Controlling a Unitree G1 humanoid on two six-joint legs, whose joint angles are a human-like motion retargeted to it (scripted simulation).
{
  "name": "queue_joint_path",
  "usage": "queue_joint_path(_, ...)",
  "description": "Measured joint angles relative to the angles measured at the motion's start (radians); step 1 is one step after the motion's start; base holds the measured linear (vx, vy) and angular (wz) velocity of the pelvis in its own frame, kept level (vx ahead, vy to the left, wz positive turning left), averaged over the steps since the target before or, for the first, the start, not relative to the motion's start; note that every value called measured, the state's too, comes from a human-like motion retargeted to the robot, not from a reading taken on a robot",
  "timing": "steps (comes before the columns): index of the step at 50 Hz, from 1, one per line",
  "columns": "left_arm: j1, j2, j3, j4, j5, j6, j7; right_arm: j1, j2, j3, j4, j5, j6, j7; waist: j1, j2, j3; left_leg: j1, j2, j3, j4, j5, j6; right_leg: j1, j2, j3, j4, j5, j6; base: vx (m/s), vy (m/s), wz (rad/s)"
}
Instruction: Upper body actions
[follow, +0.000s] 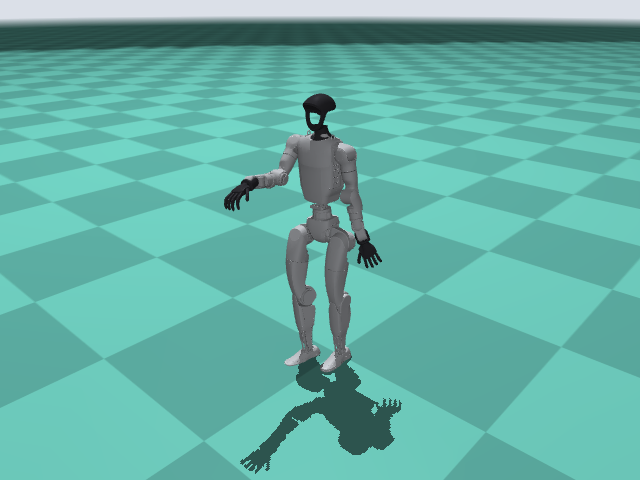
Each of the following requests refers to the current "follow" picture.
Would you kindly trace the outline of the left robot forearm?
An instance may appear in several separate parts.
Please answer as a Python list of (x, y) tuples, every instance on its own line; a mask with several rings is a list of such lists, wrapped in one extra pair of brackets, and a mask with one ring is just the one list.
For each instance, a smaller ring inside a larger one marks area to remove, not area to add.
[(350, 201), (352, 205), (347, 207), (349, 218), (351, 221), (351, 228), (355, 232), (358, 241), (366, 240), (368, 237), (365, 232), (363, 216), (362, 216), (362, 201), (358, 191), (353, 190), (350, 194)]

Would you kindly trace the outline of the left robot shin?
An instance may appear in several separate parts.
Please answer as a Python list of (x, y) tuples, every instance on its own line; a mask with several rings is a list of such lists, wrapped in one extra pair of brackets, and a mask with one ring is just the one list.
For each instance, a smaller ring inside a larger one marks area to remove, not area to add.
[[(329, 305), (329, 322), (330, 329), (333, 335), (333, 343), (335, 347), (334, 352), (339, 352), (339, 355), (345, 352), (346, 333), (349, 328), (349, 322), (351, 317), (350, 309), (351, 297), (348, 294), (343, 295), (343, 300), (338, 307), (332, 302)], [(337, 350), (336, 350), (337, 346)]]

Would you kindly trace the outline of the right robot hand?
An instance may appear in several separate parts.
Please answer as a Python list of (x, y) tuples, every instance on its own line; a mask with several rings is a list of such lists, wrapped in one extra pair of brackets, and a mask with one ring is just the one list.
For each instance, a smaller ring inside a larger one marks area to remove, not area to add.
[[(256, 188), (259, 184), (259, 181), (257, 178), (254, 178), (253, 180), (248, 180), (248, 179), (244, 179), (241, 181), (241, 184), (237, 187), (235, 187), (231, 193), (229, 193), (225, 199), (224, 199), (224, 206), (225, 208), (228, 210), (234, 211), (234, 203), (236, 200), (236, 207), (238, 210), (240, 210), (239, 207), (239, 202), (242, 196), (244, 196), (246, 194), (246, 201), (249, 201), (249, 191), (254, 190), (254, 188)], [(231, 204), (231, 207), (230, 207)]]

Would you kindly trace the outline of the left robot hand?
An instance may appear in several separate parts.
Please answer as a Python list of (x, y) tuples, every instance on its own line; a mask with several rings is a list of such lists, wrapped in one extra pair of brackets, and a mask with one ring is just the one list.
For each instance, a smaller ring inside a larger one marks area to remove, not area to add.
[(372, 263), (372, 261), (370, 259), (371, 257), (372, 257), (375, 265), (378, 265), (378, 263), (377, 263), (377, 261), (376, 261), (376, 259), (374, 257), (374, 254), (377, 257), (379, 262), (382, 262), (382, 260), (379, 257), (376, 248), (371, 243), (369, 243), (370, 237), (369, 237), (369, 234), (368, 234), (366, 229), (365, 229), (365, 232), (366, 232), (366, 235), (367, 235), (368, 238), (366, 240), (363, 240), (363, 241), (358, 241), (356, 234), (354, 234), (358, 245), (360, 245), (360, 247), (358, 249), (359, 250), (359, 254), (358, 254), (357, 262), (358, 262), (358, 264), (361, 263), (361, 255), (362, 255), (362, 258), (364, 259), (364, 263), (365, 263), (366, 268), (368, 268), (368, 263), (367, 263), (366, 259), (368, 259), (370, 266), (373, 268), (374, 265), (373, 265), (373, 263)]

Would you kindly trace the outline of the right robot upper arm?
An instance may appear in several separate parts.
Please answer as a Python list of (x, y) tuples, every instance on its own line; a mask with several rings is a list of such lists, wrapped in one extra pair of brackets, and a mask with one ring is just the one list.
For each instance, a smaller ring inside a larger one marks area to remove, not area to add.
[(279, 169), (271, 171), (271, 173), (276, 176), (276, 185), (283, 186), (287, 184), (289, 179), (288, 175), (298, 158), (297, 144), (302, 136), (304, 135), (294, 134), (287, 139), (286, 148), (280, 159)]

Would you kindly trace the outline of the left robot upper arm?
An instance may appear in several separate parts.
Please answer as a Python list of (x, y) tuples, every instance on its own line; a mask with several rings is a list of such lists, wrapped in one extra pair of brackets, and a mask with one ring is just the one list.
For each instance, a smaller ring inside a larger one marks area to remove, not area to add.
[(358, 191), (356, 150), (351, 145), (339, 142), (333, 145), (333, 152), (336, 162), (340, 164), (342, 179), (346, 186), (344, 190), (341, 190), (340, 200), (344, 204), (352, 205), (350, 201), (350, 194), (353, 190)]

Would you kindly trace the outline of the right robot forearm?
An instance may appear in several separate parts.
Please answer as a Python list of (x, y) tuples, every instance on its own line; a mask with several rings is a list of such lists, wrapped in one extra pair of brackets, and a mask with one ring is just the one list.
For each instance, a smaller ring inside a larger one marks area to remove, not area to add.
[(273, 173), (271, 173), (271, 171), (265, 174), (246, 176), (244, 179), (248, 179), (251, 181), (254, 178), (257, 178), (259, 181), (258, 186), (254, 189), (273, 188), (277, 182), (276, 176)]

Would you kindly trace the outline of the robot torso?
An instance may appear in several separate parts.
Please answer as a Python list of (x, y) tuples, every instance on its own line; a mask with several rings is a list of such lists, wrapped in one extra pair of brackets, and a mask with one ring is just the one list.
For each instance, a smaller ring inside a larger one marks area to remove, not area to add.
[[(308, 134), (308, 131), (310, 134)], [(339, 227), (339, 218), (332, 215), (328, 203), (337, 201), (344, 187), (340, 164), (334, 158), (333, 145), (343, 143), (335, 135), (315, 141), (315, 135), (308, 130), (297, 144), (300, 184), (305, 200), (316, 203), (310, 205), (313, 215), (307, 218), (307, 234), (310, 239), (321, 243), (329, 242), (331, 229)], [(334, 136), (334, 138), (332, 138)]]

